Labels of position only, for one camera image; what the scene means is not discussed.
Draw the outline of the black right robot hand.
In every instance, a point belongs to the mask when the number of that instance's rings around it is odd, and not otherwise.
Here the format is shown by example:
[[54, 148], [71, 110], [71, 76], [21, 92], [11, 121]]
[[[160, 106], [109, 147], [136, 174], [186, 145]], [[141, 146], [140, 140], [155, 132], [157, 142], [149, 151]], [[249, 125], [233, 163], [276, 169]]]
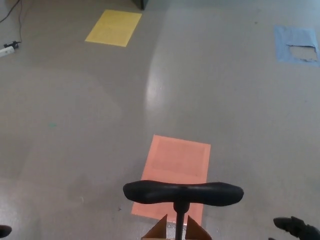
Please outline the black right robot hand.
[[320, 230], [297, 217], [276, 217], [273, 219], [274, 225], [298, 238], [299, 240], [319, 240]]

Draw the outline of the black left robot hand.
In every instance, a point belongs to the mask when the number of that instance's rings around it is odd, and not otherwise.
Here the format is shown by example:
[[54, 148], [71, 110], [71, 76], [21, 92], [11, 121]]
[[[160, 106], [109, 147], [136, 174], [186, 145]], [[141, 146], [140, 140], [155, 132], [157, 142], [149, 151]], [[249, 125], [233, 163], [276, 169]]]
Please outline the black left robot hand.
[[12, 232], [12, 228], [8, 225], [0, 225], [0, 238], [5, 238]]

